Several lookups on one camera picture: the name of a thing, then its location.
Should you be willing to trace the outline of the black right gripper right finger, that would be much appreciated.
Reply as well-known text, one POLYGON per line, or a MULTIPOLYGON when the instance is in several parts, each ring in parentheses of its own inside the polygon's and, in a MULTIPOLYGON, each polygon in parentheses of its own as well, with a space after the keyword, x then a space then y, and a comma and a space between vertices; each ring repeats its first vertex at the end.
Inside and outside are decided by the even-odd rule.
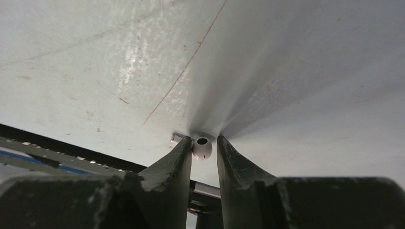
POLYGON ((226 229, 402 229, 405 192, 385 177, 276 177, 217 138, 226 229))

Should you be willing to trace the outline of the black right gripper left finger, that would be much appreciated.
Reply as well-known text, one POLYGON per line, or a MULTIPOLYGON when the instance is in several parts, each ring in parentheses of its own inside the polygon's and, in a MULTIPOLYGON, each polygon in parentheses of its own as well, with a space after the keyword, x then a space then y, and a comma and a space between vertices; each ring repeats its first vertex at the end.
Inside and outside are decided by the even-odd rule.
POLYGON ((3 229, 183 229, 192 140, 123 177, 23 176, 0 187, 3 229))

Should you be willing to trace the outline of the white earbud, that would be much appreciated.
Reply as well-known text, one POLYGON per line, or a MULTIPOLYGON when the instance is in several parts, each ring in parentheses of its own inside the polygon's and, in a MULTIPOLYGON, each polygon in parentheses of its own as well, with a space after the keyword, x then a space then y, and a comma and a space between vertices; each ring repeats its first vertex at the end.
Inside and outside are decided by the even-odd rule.
MULTIPOLYGON (((173 133, 171 135, 170 141, 173 144, 178 144, 185 135, 180 133, 173 133)), ((213 144, 211 140, 205 136, 192 137, 191 139, 191 154, 199 161, 204 161, 210 158, 213 152, 213 144)))

